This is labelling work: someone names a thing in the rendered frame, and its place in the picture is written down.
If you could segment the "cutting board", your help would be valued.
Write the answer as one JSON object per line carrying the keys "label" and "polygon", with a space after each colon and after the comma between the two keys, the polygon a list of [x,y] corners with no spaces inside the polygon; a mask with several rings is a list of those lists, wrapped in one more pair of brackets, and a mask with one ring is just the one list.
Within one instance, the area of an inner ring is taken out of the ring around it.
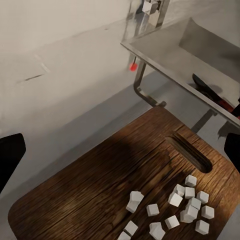
{"label": "cutting board", "polygon": [[[166,137],[177,140],[206,168],[199,171]],[[184,188],[196,177],[194,197],[203,191],[191,223],[180,220],[189,200],[169,202],[176,185]],[[141,192],[135,213],[127,208],[131,192]],[[138,229],[131,240],[156,240],[150,224],[161,223],[161,240],[217,240],[240,202],[240,173],[192,129],[162,106],[155,106],[89,152],[21,197],[8,212],[16,240],[118,240],[132,221]],[[159,214],[148,215],[157,204]],[[201,216],[202,207],[214,208],[214,217]],[[165,220],[176,216],[179,225],[169,229]],[[196,223],[209,224],[207,234]]]}

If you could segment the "parer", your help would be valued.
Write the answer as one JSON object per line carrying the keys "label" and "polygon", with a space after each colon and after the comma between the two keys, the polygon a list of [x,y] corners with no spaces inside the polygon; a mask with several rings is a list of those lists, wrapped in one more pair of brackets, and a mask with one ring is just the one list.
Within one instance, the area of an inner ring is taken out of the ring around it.
{"label": "parer", "polygon": [[234,108],[224,99],[222,99],[219,95],[217,95],[206,83],[204,83],[196,74],[193,74],[195,81],[205,90],[212,100],[215,100],[216,103],[227,110],[228,112],[232,113]]}

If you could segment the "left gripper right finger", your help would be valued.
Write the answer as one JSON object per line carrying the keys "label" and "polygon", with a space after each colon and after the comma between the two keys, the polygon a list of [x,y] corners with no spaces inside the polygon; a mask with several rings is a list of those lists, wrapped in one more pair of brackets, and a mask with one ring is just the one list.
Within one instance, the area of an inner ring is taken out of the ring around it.
{"label": "left gripper right finger", "polygon": [[235,133],[229,133],[227,135],[224,151],[230,158],[232,164],[236,167],[240,173],[240,135]]}

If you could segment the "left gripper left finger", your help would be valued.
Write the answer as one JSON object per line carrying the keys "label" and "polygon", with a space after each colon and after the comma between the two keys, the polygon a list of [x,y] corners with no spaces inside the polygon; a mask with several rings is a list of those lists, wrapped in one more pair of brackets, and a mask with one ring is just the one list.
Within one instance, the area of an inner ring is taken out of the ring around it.
{"label": "left gripper left finger", "polygon": [[0,138],[0,193],[26,152],[21,133]]}

